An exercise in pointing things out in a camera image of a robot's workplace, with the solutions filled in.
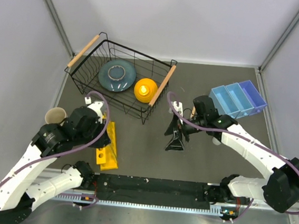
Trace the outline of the glass test tube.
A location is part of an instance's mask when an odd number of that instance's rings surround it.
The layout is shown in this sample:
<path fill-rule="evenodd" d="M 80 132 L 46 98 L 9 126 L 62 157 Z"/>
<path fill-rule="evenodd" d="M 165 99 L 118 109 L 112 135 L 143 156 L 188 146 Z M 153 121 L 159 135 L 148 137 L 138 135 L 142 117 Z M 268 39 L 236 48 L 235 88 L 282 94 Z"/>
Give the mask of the glass test tube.
<path fill-rule="evenodd" d="M 110 137 L 111 143 L 109 145 L 112 156 L 114 159 L 117 161 L 117 142 L 116 142 L 116 135 L 115 135 L 115 129 L 112 129 L 111 131 L 108 132 L 108 135 Z"/>

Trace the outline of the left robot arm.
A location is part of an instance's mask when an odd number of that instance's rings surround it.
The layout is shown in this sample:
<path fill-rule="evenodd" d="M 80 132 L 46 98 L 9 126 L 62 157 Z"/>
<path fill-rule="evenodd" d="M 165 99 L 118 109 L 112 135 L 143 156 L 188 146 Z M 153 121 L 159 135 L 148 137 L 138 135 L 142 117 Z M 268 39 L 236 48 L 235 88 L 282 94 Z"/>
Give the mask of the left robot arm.
<path fill-rule="evenodd" d="M 24 155 L 0 182 L 0 224 L 19 224 L 44 202 L 73 188 L 93 185 L 88 163 L 78 161 L 61 174 L 39 184 L 34 180 L 58 158 L 84 148 L 110 144 L 103 102 L 75 109 L 65 121 L 43 125 Z"/>

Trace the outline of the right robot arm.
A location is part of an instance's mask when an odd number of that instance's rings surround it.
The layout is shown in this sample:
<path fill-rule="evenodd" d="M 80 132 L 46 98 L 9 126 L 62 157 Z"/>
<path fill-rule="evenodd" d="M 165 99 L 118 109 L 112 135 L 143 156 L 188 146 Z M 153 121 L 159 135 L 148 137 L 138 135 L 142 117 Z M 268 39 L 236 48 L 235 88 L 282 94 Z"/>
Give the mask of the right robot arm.
<path fill-rule="evenodd" d="M 182 103 L 172 101 L 173 92 L 167 94 L 173 118 L 165 132 L 171 135 L 165 149 L 183 151 L 189 136 L 206 132 L 217 143 L 230 147 L 256 168 L 261 178 L 246 178 L 239 174 L 221 182 L 219 195 L 231 202 L 237 197 L 260 200 L 279 213 L 292 214 L 290 208 L 299 202 L 299 159 L 288 159 L 252 137 L 236 119 L 219 114 L 212 98 L 207 95 L 194 99 L 196 114 L 191 119 L 183 116 Z"/>

